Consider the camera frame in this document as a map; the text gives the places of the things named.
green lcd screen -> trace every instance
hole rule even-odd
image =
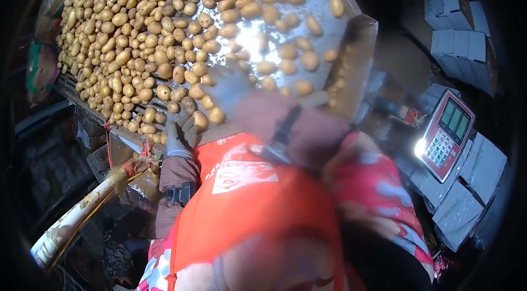
[[[466,116],[463,116],[461,118],[461,123],[459,124],[458,130],[456,131],[456,136],[459,139],[463,139],[463,135],[465,134],[466,126],[469,124],[469,118]]]
[[[454,104],[448,101],[446,104],[445,111],[443,113],[443,117],[441,118],[441,121],[446,125],[448,121],[450,120],[450,117],[452,116],[452,111],[454,110]]]
[[[456,126],[458,125],[460,117],[461,117],[461,110],[456,109],[454,111],[454,115],[452,116],[452,120],[450,121],[450,124],[448,125],[448,128],[454,131],[454,129],[456,129]]]

red vest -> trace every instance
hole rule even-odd
[[[304,171],[271,165],[251,148],[261,143],[240,134],[196,149],[202,185],[174,226],[169,291],[175,274],[192,264],[210,262],[253,235],[281,237],[296,230],[308,230],[330,244],[333,289],[342,290],[342,249],[330,195]]]

scale keypad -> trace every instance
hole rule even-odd
[[[450,153],[454,142],[450,137],[441,129],[437,131],[432,139],[430,146],[426,150],[426,156],[438,167],[444,164],[446,157]]]

digital scale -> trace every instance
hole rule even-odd
[[[464,149],[474,125],[474,113],[450,90],[445,90],[415,146],[415,155],[444,183]]]

gray work glove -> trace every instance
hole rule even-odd
[[[167,156],[194,158],[189,148],[196,145],[198,126],[194,117],[182,115],[178,118],[173,112],[167,113]]]
[[[227,116],[234,116],[234,109],[246,97],[253,86],[247,73],[243,72],[236,61],[227,59],[225,66],[216,65],[209,71],[214,87],[201,84],[201,90],[210,96],[212,102]]]

